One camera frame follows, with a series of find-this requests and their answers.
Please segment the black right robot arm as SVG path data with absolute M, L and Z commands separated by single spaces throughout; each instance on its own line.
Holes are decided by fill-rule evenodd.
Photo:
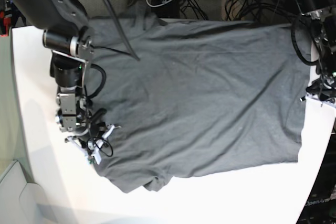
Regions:
M 71 133 L 69 141 L 95 142 L 107 131 L 105 109 L 92 111 L 92 99 L 104 88 L 107 75 L 92 63 L 95 46 L 89 18 L 78 0 L 13 0 L 36 28 L 52 53 L 50 76 L 57 86 L 57 123 Z

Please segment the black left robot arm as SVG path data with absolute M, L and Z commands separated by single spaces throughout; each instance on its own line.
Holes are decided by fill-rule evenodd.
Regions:
M 291 25 L 294 50 L 307 66 L 315 66 L 318 79 L 306 88 L 306 97 L 335 105 L 335 0 L 295 0 L 300 14 Z M 307 60 L 301 53 L 296 28 L 303 19 L 309 19 L 308 33 L 318 53 L 315 61 Z

